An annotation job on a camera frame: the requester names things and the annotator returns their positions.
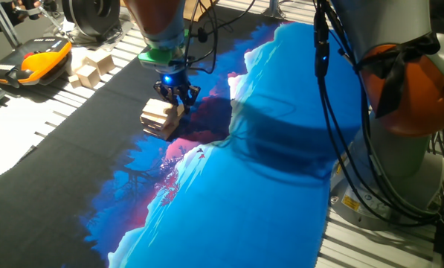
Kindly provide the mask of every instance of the blue light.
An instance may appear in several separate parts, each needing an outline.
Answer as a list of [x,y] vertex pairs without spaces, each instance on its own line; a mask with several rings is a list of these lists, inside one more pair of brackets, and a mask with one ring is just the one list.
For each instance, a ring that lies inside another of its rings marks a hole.
[[165,81],[165,83],[170,83],[170,82],[172,82],[172,78],[168,75],[164,75],[164,81]]

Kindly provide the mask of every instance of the blue projected image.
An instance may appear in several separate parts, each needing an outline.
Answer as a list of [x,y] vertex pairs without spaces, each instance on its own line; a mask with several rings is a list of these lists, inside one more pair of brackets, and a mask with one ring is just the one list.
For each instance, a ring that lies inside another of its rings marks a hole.
[[[133,137],[92,200],[97,213],[80,217],[108,267],[315,266],[335,154],[312,32],[281,23],[235,40],[213,74],[190,75],[202,90],[179,138]],[[343,57],[330,59],[326,85],[350,140],[360,97]]]

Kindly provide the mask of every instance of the black mat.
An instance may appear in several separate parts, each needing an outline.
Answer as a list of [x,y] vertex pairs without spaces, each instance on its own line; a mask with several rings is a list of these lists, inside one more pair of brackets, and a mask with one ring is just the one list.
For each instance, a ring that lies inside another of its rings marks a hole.
[[[239,14],[225,8],[217,12],[224,20]],[[219,53],[234,49],[235,40],[250,39],[262,24],[278,23],[249,13],[234,24],[233,33],[220,31]],[[210,47],[211,40],[194,42],[192,49],[199,56]],[[149,98],[158,98],[152,89],[157,79],[154,71],[132,61],[0,176],[0,268],[106,265],[91,249],[94,243],[85,241],[89,232],[79,216],[91,210],[92,198],[112,178],[117,157],[135,146],[132,137],[142,135],[139,115]]]

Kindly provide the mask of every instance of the stacked wooden blocks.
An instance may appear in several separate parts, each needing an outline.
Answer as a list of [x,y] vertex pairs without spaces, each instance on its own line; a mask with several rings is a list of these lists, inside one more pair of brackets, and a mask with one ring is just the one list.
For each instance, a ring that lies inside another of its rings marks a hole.
[[184,115],[184,105],[174,106],[171,103],[150,99],[142,110],[141,123],[144,132],[167,140],[178,127]]
[[84,59],[84,63],[85,65],[74,70],[75,75],[69,77],[70,84],[74,88],[83,85],[93,89],[101,81],[101,75],[107,74],[116,67],[111,54],[103,50],[88,55]]

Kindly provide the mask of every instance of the orange device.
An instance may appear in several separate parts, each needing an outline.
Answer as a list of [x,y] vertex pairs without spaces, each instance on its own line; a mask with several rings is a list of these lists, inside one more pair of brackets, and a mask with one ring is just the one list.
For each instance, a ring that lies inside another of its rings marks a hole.
[[32,39],[0,60],[0,83],[47,85],[71,65],[71,43],[60,37]]

